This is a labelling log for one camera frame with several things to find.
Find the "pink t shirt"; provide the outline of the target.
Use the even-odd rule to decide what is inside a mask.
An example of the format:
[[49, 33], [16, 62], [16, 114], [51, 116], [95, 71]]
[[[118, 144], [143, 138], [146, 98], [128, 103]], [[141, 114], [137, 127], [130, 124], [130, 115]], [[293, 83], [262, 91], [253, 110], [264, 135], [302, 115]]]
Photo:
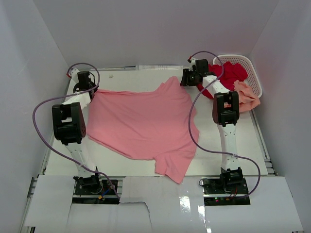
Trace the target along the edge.
[[196, 110], [172, 76], [155, 91], [98, 90], [89, 105], [86, 133], [133, 160], [153, 160], [155, 173], [181, 183], [196, 153]]

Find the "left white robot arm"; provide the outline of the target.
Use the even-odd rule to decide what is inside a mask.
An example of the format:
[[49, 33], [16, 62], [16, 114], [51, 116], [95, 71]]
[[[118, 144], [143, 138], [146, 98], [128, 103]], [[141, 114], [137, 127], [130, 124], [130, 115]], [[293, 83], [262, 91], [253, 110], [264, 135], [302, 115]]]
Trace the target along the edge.
[[76, 78], [73, 88], [76, 95], [52, 107], [53, 132], [55, 138], [67, 148], [73, 160], [77, 162], [78, 175], [73, 178], [78, 187], [91, 194], [98, 194], [103, 188], [103, 182], [98, 174], [90, 172], [96, 171], [97, 167], [82, 143], [86, 136], [83, 109], [92, 102], [97, 91], [95, 76], [89, 71], [77, 69], [74, 69], [71, 75]]

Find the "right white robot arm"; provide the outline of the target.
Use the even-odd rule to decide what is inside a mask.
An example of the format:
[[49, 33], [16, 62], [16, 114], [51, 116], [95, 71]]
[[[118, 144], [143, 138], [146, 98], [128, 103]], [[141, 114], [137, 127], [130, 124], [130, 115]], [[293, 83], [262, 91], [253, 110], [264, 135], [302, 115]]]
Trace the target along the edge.
[[221, 151], [207, 150], [201, 147], [191, 132], [191, 115], [194, 105], [190, 108], [188, 129], [194, 144], [203, 151], [222, 155], [221, 174], [217, 182], [218, 188], [224, 193], [232, 193], [243, 181], [243, 174], [237, 158], [236, 124], [240, 117], [239, 95], [236, 91], [225, 88], [214, 73], [210, 72], [206, 59], [197, 60], [189, 58], [189, 68], [183, 69], [181, 86], [196, 86], [205, 84], [200, 91], [208, 90], [213, 98], [212, 119], [217, 124], [220, 138]]

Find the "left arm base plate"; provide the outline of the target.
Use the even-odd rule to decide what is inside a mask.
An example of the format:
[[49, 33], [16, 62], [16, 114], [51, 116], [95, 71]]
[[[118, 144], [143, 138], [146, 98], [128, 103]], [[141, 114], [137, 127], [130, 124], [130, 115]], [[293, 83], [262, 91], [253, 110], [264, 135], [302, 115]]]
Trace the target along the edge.
[[75, 179], [72, 203], [118, 205], [119, 198], [115, 195], [112, 185], [107, 179], [86, 179], [88, 183]]

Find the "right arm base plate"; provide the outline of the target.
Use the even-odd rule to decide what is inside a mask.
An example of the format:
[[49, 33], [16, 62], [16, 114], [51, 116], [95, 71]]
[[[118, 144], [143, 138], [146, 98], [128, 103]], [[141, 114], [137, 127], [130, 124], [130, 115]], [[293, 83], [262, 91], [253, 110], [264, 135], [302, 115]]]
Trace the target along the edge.
[[220, 179], [201, 178], [199, 186], [203, 188], [205, 206], [239, 206], [250, 205], [250, 198], [244, 197], [248, 194], [245, 178], [241, 184], [234, 184], [224, 188]]

